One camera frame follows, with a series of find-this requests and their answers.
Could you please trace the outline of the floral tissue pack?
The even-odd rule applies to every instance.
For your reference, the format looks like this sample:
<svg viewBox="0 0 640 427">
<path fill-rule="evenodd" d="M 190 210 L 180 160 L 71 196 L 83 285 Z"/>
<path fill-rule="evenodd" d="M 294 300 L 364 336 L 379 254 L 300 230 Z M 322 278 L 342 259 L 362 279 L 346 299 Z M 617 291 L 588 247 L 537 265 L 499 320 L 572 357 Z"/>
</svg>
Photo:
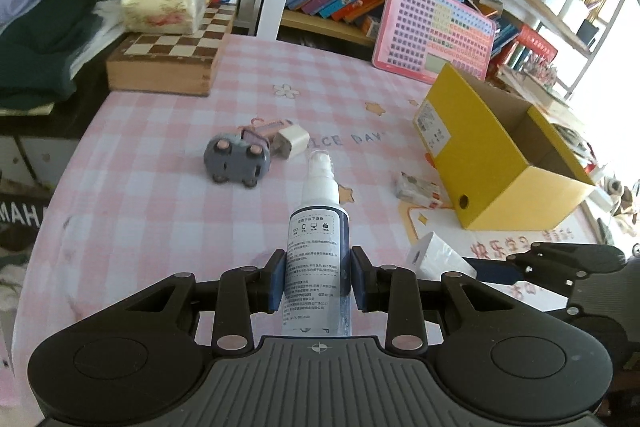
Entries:
<svg viewBox="0 0 640 427">
<path fill-rule="evenodd" d="M 120 6 L 128 31 L 191 35 L 203 21 L 207 0 L 122 0 Z"/>
</svg>

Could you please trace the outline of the white charger plug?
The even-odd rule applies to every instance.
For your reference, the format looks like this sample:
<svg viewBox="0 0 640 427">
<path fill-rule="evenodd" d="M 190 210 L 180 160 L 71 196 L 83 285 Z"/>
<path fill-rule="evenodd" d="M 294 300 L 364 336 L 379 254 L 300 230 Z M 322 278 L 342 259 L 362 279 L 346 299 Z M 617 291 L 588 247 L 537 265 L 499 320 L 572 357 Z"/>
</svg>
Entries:
<svg viewBox="0 0 640 427">
<path fill-rule="evenodd" d="M 310 135 L 298 124 L 280 129 L 273 138 L 272 150 L 276 155 L 291 159 L 307 150 Z"/>
</svg>

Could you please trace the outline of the pink utility knife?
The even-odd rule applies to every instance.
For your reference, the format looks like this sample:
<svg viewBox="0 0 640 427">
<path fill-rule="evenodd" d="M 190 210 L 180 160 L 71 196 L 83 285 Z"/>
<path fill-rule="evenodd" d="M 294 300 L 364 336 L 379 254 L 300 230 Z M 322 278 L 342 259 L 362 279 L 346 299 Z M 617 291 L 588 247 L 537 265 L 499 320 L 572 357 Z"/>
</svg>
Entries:
<svg viewBox="0 0 640 427">
<path fill-rule="evenodd" d="M 239 127 L 239 132 L 241 139 L 247 143 L 269 148 L 278 132 L 292 124 L 288 119 L 265 120 L 256 117 L 249 124 Z"/>
</svg>

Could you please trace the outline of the white blue spray bottle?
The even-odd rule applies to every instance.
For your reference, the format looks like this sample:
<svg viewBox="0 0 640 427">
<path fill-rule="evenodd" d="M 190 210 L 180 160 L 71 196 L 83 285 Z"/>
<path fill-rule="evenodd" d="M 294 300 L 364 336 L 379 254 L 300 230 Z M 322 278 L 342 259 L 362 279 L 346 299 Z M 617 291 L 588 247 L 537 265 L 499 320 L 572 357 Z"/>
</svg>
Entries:
<svg viewBox="0 0 640 427">
<path fill-rule="evenodd" d="M 349 217 L 340 202 L 333 162 L 325 150 L 308 158 L 302 201 L 288 220 L 282 332 L 348 336 Z"/>
</svg>

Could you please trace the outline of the yellow cardboard box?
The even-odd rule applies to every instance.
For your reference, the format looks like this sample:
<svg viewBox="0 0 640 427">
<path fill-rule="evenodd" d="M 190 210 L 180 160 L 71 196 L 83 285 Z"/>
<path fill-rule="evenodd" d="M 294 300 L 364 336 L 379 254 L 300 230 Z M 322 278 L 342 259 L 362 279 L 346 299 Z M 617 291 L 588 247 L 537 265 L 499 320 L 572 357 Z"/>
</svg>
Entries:
<svg viewBox="0 0 640 427">
<path fill-rule="evenodd" d="M 596 187 L 540 110 L 445 65 L 413 118 L 463 228 L 544 231 Z"/>
</svg>

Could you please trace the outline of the dark green clothes pile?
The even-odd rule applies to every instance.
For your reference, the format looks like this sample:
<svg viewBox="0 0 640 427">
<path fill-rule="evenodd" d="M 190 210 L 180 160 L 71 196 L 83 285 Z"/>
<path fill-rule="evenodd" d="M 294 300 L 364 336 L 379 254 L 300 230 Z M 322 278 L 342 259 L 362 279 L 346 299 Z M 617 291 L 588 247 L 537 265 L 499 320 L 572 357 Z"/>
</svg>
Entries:
<svg viewBox="0 0 640 427">
<path fill-rule="evenodd" d="M 76 91 L 74 62 L 100 32 L 110 0 L 1 0 L 1 107 L 31 110 Z"/>
</svg>

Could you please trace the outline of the wooden chess board box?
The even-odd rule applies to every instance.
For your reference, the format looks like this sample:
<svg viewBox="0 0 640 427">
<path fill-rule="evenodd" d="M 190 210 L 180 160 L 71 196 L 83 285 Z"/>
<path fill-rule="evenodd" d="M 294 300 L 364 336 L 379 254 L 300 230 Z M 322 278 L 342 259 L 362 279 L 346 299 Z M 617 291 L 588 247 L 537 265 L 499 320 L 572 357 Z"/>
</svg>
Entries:
<svg viewBox="0 0 640 427">
<path fill-rule="evenodd" d="M 112 91 L 206 96 L 212 90 L 236 7 L 205 10 L 192 35 L 129 35 L 106 61 Z"/>
</svg>

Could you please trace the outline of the white small box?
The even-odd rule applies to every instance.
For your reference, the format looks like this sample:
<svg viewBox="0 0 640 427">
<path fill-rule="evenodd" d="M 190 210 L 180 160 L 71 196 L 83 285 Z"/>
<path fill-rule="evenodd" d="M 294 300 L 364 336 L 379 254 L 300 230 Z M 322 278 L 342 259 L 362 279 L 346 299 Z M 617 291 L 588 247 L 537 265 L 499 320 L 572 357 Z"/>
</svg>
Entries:
<svg viewBox="0 0 640 427">
<path fill-rule="evenodd" d="M 421 280 L 439 282 L 447 272 L 458 272 L 475 279 L 476 270 L 435 232 L 428 232 L 410 249 L 408 267 Z"/>
</svg>

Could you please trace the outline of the pink toy keyboard tablet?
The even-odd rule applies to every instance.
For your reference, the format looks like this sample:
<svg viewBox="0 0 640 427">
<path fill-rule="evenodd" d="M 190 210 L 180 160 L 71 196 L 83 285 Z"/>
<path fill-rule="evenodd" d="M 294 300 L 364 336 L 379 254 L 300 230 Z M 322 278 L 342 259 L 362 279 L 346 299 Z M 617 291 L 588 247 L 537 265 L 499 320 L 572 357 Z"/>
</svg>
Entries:
<svg viewBox="0 0 640 427">
<path fill-rule="evenodd" d="M 449 64 L 483 80 L 496 30 L 493 20 L 457 0 L 385 0 L 372 65 L 433 83 Z"/>
</svg>

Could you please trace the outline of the grey toy car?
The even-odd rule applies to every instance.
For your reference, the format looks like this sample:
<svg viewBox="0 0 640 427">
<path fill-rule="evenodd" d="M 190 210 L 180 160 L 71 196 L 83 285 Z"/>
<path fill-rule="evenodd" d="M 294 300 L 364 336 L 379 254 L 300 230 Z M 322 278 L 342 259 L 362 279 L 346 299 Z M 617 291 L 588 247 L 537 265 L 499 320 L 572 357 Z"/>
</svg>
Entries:
<svg viewBox="0 0 640 427">
<path fill-rule="evenodd" d="M 240 134 L 219 133 L 209 140 L 203 161 L 215 183 L 232 182 L 253 188 L 269 171 L 270 144 L 248 129 Z"/>
</svg>

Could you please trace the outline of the pink plaid tablecloth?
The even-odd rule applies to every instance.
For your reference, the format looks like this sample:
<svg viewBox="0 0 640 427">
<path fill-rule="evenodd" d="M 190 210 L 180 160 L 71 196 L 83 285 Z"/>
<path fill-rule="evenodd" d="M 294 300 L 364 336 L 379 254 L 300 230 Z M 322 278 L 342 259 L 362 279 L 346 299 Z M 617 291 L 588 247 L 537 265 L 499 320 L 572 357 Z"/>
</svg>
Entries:
<svg viewBox="0 0 640 427">
<path fill-rule="evenodd" d="M 434 178 L 412 118 L 427 85 L 343 55 L 233 37 L 205 98 L 114 92 L 80 140 L 44 216 L 13 334 L 27 415 L 42 418 L 26 376 L 50 335 L 177 272 L 215 280 L 261 265 L 286 243 L 304 156 L 274 160 L 258 185 L 217 184 L 203 154 L 216 133 L 287 119 L 327 150 L 372 262 L 397 263 L 423 231 L 395 195 L 398 172 Z"/>
</svg>

